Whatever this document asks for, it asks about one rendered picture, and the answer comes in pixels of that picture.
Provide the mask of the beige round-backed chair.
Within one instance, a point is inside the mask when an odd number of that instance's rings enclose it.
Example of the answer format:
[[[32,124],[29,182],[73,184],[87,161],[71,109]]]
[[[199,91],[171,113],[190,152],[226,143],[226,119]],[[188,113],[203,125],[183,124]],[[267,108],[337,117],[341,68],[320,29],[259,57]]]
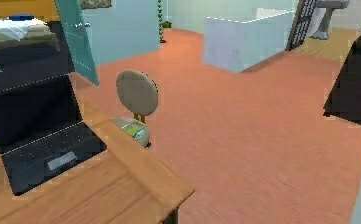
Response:
[[[112,121],[145,148],[151,146],[146,117],[158,107],[156,83],[142,71],[127,69],[116,79],[117,95],[132,117],[114,117]]]

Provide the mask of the wooden desk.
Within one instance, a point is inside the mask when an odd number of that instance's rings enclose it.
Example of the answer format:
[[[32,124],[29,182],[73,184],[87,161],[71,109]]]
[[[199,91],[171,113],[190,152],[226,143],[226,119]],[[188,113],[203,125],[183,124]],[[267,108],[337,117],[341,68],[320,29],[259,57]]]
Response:
[[[79,105],[108,150],[21,196],[0,160],[0,224],[160,224],[194,193],[100,110]]]

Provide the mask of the green beaded floor lamp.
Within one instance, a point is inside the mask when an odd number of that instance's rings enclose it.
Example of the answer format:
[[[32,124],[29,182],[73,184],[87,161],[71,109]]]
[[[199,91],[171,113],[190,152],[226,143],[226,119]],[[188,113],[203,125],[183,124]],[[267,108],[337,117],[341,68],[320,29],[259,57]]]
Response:
[[[157,6],[158,6],[158,22],[159,22],[159,42],[160,43],[166,43],[166,40],[164,39],[163,35],[163,14],[162,14],[162,0],[157,0]]]

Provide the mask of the teal room door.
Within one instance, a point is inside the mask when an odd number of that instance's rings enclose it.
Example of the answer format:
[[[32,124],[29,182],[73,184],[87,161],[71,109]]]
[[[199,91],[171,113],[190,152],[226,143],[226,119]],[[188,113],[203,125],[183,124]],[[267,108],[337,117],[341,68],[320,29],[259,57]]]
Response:
[[[74,24],[85,23],[79,0],[54,0],[54,2],[60,17],[75,72],[86,78],[92,84],[98,86],[98,75],[88,40],[87,27],[74,27]]]

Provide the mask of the black laptop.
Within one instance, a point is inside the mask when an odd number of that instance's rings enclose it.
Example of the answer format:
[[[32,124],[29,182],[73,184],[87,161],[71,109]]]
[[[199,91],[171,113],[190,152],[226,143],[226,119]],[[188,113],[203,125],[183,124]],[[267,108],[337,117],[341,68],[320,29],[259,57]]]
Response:
[[[0,156],[14,195],[106,149],[83,121],[67,75],[0,91]]]

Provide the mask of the black lattice room door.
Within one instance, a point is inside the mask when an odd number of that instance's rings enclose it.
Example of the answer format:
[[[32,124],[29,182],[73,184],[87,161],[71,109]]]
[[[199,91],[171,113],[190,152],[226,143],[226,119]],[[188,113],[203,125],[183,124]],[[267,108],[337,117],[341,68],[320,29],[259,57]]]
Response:
[[[290,30],[286,51],[292,51],[304,43],[317,0],[299,0]]]

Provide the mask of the bed with pale bedding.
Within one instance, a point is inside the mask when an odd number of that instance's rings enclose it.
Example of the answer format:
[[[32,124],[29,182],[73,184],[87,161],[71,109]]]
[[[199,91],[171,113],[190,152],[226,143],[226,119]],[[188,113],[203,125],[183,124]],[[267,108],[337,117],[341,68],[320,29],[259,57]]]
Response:
[[[11,21],[13,14],[35,18]],[[0,91],[73,71],[54,0],[0,0]]]

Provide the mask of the blue flat object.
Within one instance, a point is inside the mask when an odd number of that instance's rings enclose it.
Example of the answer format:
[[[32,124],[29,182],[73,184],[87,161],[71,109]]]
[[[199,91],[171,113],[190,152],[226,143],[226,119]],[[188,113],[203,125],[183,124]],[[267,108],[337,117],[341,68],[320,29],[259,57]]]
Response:
[[[13,14],[8,16],[8,19],[11,21],[27,21],[33,20],[34,18],[32,14]]]

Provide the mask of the framed wall picture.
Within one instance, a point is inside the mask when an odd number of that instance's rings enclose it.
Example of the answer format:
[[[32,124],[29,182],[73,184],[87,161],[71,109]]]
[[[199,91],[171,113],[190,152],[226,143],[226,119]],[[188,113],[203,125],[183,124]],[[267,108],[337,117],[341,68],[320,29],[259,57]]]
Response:
[[[109,8],[112,6],[112,0],[79,0],[82,10]]]

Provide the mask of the grey pedestal sink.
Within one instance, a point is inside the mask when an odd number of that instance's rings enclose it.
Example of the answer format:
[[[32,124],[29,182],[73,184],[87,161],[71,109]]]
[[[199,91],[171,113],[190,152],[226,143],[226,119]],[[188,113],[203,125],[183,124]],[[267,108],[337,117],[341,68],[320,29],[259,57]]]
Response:
[[[321,20],[318,30],[311,36],[312,39],[328,40],[328,29],[332,14],[337,9],[345,9],[348,7],[350,0],[318,0],[317,7],[325,8],[324,17]]]

